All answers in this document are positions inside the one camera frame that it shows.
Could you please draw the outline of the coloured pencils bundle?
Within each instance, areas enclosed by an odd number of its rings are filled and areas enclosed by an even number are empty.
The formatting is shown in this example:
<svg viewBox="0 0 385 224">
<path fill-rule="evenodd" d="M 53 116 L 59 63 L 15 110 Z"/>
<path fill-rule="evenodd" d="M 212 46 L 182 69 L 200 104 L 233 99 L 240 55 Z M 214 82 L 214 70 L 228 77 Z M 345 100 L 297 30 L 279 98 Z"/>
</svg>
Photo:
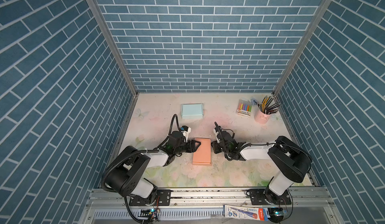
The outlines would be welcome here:
<svg viewBox="0 0 385 224">
<path fill-rule="evenodd" d="M 257 105 L 259 110 L 267 115 L 278 112 L 278 108 L 280 107 L 280 103 L 275 102 L 272 96 L 266 96 L 263 101 Z"/>
</svg>

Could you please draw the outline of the box of coloured markers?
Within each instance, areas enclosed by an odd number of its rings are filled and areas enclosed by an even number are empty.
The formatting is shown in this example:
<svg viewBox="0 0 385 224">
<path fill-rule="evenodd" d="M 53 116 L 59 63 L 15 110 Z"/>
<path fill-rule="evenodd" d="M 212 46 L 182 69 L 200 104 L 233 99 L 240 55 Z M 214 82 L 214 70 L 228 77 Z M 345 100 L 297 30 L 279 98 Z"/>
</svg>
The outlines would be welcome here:
<svg viewBox="0 0 385 224">
<path fill-rule="evenodd" d="M 240 100 L 238 103 L 238 107 L 236 109 L 236 113 L 238 115 L 244 117 L 250 117 L 252 111 L 252 104 L 249 101 Z"/>
</svg>

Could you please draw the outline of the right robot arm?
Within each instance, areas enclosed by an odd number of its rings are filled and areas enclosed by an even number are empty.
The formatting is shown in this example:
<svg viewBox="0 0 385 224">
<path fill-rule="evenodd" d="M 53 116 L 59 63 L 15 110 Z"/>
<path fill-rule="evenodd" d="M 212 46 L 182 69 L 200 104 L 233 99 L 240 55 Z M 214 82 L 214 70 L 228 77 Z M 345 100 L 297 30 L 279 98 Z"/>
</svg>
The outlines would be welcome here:
<svg viewBox="0 0 385 224">
<path fill-rule="evenodd" d="M 285 136 L 266 143 L 237 142 L 235 133 L 230 134 L 218 125 L 214 128 L 214 135 L 216 141 L 211 143 L 214 153 L 223 153 L 228 161 L 273 161 L 279 171 L 264 190 L 264 198 L 270 204 L 278 204 L 287 198 L 288 188 L 303 182 L 311 169 L 311 155 Z"/>
</svg>

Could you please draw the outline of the light blue paper box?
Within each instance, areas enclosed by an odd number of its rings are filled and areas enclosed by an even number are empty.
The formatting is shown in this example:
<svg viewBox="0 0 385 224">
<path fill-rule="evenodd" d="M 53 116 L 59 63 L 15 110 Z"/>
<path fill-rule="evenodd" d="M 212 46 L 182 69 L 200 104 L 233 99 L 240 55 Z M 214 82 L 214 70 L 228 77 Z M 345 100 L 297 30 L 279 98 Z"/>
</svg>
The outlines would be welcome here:
<svg viewBox="0 0 385 224">
<path fill-rule="evenodd" d="M 203 104 L 182 104 L 181 116 L 184 120 L 202 119 L 204 116 Z"/>
</svg>

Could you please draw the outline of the pink pencil cup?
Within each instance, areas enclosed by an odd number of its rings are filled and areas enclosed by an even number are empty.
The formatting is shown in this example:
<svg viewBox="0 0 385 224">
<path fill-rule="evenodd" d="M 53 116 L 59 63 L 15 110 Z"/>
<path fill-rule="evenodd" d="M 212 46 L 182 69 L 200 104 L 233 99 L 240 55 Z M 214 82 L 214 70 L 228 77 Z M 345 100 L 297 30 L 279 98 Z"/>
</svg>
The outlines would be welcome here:
<svg viewBox="0 0 385 224">
<path fill-rule="evenodd" d="M 270 119 L 270 117 L 271 115 L 265 114 L 260 109 L 257 109 L 257 112 L 254 116 L 254 120 L 261 125 L 265 125 Z"/>
</svg>

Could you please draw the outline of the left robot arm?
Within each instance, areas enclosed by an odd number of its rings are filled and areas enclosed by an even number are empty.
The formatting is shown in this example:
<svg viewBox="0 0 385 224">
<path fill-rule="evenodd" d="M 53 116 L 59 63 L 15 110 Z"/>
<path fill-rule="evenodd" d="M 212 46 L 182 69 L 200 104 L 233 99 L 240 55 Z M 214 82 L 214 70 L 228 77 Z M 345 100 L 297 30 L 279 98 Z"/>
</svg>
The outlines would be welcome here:
<svg viewBox="0 0 385 224">
<path fill-rule="evenodd" d="M 184 153 L 194 153 L 200 141 L 188 140 L 188 131 L 173 131 L 152 150 L 126 147 L 105 169 L 101 187 L 123 198 L 140 197 L 153 203 L 157 186 L 142 176 L 148 168 L 164 167 Z"/>
</svg>

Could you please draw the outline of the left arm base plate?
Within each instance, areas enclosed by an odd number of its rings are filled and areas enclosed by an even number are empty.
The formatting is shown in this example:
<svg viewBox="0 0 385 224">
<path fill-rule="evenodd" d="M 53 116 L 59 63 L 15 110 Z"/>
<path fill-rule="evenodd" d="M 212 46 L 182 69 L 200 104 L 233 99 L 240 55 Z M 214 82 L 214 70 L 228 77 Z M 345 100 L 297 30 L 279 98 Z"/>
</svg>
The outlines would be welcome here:
<svg viewBox="0 0 385 224">
<path fill-rule="evenodd" d="M 129 205 L 131 207 L 169 206 L 170 199 L 171 199 L 170 189 L 157 189 L 156 191 L 153 191 L 147 198 L 142 198 L 138 195 L 131 197 L 129 201 Z"/>
</svg>

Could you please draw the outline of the aluminium front rail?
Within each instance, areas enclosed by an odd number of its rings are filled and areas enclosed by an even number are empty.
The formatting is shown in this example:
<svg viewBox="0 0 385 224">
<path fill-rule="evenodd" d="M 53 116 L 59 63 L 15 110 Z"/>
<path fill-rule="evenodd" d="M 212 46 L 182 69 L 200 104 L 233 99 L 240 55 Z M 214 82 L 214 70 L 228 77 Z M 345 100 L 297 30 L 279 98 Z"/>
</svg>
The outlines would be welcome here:
<svg viewBox="0 0 385 224">
<path fill-rule="evenodd" d="M 292 197 L 291 205 L 258 205 L 251 204 L 246 191 L 257 187 L 229 187 L 229 188 L 159 188 L 170 189 L 169 206 L 141 206 L 131 207 L 129 201 L 114 192 L 94 189 L 81 216 L 81 224 L 134 224 L 135 216 L 141 222 L 147 221 L 147 211 L 157 212 L 157 224 L 170 223 L 261 223 L 272 224 L 341 224 L 343 222 L 335 202 L 327 188 L 303 186 L 288 189 Z M 268 221 L 239 220 L 226 218 L 224 205 L 266 208 Z"/>
</svg>

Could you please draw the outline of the white blue red package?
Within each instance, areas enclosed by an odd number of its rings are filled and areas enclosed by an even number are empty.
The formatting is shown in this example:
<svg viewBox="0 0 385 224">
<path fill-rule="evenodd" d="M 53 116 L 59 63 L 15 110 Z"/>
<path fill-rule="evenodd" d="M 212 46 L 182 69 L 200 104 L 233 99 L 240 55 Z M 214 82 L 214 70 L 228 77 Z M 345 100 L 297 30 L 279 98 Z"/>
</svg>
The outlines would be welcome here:
<svg viewBox="0 0 385 224">
<path fill-rule="evenodd" d="M 266 208 L 248 208 L 230 205 L 224 205 L 224 215 L 226 218 L 256 221 L 268 221 L 270 217 Z"/>
</svg>

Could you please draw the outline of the pink paper box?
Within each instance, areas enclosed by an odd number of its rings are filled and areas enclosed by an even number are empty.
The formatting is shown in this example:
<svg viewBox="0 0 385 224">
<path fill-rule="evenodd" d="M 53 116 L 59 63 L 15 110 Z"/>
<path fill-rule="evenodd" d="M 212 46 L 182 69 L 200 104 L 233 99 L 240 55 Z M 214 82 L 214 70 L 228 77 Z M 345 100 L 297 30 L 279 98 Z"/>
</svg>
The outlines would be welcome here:
<svg viewBox="0 0 385 224">
<path fill-rule="evenodd" d="M 197 151 L 194 152 L 192 158 L 193 165 L 210 166 L 211 162 L 211 140 L 206 138 L 196 138 L 195 141 L 200 142 L 201 145 Z"/>
</svg>

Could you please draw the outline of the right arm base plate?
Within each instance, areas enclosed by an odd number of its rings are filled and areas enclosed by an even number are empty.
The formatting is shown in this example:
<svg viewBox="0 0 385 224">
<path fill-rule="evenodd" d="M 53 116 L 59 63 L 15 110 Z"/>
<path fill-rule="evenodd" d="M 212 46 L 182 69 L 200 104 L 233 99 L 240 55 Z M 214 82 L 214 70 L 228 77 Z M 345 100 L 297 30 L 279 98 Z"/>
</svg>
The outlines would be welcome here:
<svg viewBox="0 0 385 224">
<path fill-rule="evenodd" d="M 291 205 L 292 197 L 288 190 L 285 190 L 282 195 L 276 195 L 268 187 L 249 189 L 246 191 L 246 196 L 250 199 L 251 204 L 258 205 Z"/>
</svg>

